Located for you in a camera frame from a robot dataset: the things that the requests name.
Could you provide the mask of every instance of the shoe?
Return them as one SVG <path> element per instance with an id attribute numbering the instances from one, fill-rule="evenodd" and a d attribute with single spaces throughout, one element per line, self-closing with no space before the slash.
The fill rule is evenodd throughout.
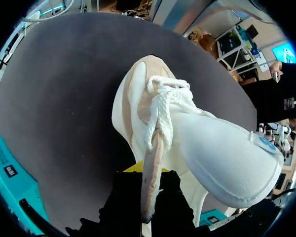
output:
<path id="1" fill-rule="evenodd" d="M 274 145 L 198 109 L 192 99 L 189 84 L 155 56 L 137 61 L 116 93 L 113 126 L 136 162 L 144 160 L 144 223 L 154 213 L 162 168 L 178 173 L 195 226 L 207 191 L 227 206 L 245 208 L 265 198 L 281 173 L 284 159 Z"/>

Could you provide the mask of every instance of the blue screen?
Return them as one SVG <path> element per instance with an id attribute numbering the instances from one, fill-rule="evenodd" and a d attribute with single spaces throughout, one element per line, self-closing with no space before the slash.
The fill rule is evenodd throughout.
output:
<path id="1" fill-rule="evenodd" d="M 272 49 L 277 60 L 283 63 L 296 63 L 296 52 L 291 43 L 285 43 Z"/>

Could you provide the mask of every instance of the beige suede panel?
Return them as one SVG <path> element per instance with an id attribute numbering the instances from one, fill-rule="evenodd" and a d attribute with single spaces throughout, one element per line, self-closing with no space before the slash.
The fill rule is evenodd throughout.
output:
<path id="1" fill-rule="evenodd" d="M 170 71 L 168 66 L 159 58 L 151 57 L 146 63 L 147 67 L 147 73 L 146 73 L 146 84 L 151 76 L 162 76 L 166 78 L 173 78 L 175 79 L 175 76 Z M 150 94 L 147 91 L 147 87 L 145 88 L 142 98 L 138 104 L 138 117 L 144 122 L 148 123 L 150 120 L 150 105 L 153 97 L 158 95 L 157 87 L 154 83 L 154 93 Z"/>
<path id="2" fill-rule="evenodd" d="M 131 124 L 131 111 L 130 111 L 130 103 L 128 100 L 128 96 L 129 96 L 130 88 L 133 86 L 132 79 L 134 75 L 134 70 L 141 62 L 145 62 L 147 67 L 146 82 L 151 76 L 154 76 L 154 75 L 175 79 L 175 76 L 170 71 L 168 66 L 160 58 L 157 58 L 152 55 L 141 58 L 131 67 L 131 69 L 129 70 L 128 76 L 125 80 L 124 91 L 123 91 L 123 103 L 122 103 L 123 120 L 124 120 L 125 130 L 126 130 L 129 141 L 131 141 L 132 139 L 133 129 Z M 138 105 L 138 116 L 143 122 L 147 123 L 149 121 L 151 100 L 156 95 L 157 95 L 157 90 L 155 90 L 154 94 L 149 94 L 147 89 L 145 89 L 142 94 L 142 99 Z"/>

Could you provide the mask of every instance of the black clothing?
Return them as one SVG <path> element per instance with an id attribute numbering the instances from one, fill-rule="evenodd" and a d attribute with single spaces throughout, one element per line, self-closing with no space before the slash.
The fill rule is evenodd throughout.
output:
<path id="1" fill-rule="evenodd" d="M 280 81 L 261 80 L 243 86 L 257 109 L 258 123 L 296 118 L 296 64 L 283 63 Z"/>

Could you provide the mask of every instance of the yellow object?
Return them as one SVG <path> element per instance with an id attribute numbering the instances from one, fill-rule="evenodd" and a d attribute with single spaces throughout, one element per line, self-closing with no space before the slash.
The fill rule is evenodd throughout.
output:
<path id="1" fill-rule="evenodd" d="M 131 172 L 142 173 L 143 172 L 143 165 L 144 165 L 144 161 L 140 161 L 140 162 L 136 163 L 135 165 L 133 165 L 132 167 L 129 167 L 128 169 L 124 170 L 124 172 L 126 172 L 126 173 L 131 173 Z M 169 171 L 167 169 L 162 168 L 162 172 L 169 172 Z"/>

